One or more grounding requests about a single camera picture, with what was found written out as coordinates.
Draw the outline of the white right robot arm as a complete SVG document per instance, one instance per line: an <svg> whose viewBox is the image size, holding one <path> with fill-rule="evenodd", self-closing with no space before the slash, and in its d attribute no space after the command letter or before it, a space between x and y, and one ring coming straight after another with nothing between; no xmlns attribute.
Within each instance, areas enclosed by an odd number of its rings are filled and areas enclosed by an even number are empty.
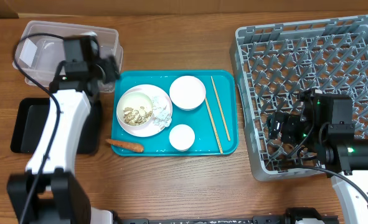
<svg viewBox="0 0 368 224"><path fill-rule="evenodd" d="M323 164L347 223L368 223L368 139L355 137L352 98L304 91L300 114L274 112L267 118L269 139L302 148Z"/></svg>

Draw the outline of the pink white bowl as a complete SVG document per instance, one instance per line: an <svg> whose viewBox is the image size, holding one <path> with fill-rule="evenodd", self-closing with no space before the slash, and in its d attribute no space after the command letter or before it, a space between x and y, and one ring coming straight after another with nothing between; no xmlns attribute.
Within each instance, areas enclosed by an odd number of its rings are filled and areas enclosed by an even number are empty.
<svg viewBox="0 0 368 224"><path fill-rule="evenodd" d="M196 77L182 76L175 79L169 89L171 101L182 110L194 110L205 100L206 89Z"/></svg>

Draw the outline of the cream bowl with leftovers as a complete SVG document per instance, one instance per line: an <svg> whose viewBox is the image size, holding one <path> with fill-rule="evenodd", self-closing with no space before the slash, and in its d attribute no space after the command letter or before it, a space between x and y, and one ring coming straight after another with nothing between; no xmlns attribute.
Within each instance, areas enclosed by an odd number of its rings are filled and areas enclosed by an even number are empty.
<svg viewBox="0 0 368 224"><path fill-rule="evenodd" d="M129 127L144 126L153 117L153 102L139 91L124 94L116 106L116 116L118 121Z"/></svg>

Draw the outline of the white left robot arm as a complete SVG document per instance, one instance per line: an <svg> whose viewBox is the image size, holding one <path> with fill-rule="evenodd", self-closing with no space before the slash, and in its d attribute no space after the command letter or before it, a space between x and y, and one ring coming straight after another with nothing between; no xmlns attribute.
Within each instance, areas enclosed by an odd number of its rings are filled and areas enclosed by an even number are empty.
<svg viewBox="0 0 368 224"><path fill-rule="evenodd" d="M120 77L114 56L101 58L100 44L91 34L62 38L65 60L44 87L49 112L40 141L23 174L12 174L7 192L19 223L120 223L113 210L90 204L75 177L75 158L85 124L99 105L100 82Z"/></svg>

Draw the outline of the white napkin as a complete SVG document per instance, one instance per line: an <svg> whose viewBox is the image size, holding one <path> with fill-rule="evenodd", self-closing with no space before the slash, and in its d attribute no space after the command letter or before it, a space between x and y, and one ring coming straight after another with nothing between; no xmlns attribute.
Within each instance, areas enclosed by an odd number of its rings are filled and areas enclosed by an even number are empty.
<svg viewBox="0 0 368 224"><path fill-rule="evenodd" d="M153 115L155 117L154 124L161 129L171 124L171 115L169 114L169 105L167 99L163 96L155 96L152 98Z"/></svg>

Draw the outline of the small white cup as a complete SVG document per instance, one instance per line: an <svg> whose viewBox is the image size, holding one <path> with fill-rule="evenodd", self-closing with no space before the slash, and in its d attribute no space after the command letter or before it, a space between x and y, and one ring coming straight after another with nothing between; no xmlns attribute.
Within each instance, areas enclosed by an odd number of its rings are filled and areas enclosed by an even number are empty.
<svg viewBox="0 0 368 224"><path fill-rule="evenodd" d="M178 151L187 151L195 141L194 130L186 124L178 124L169 133L169 142Z"/></svg>

